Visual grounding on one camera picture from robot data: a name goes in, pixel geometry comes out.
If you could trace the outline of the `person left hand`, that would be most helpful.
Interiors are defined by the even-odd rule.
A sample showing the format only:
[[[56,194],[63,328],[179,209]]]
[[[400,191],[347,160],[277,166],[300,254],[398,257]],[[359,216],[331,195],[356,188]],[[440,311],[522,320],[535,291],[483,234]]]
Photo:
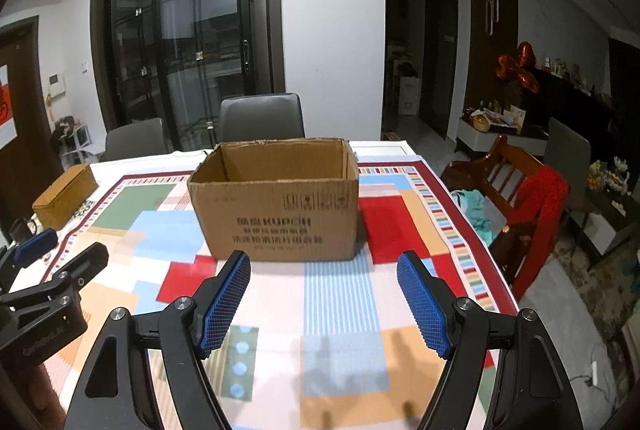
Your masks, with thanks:
[[[17,374],[18,392],[43,429],[62,430],[66,413],[53,389],[46,366],[29,367]]]

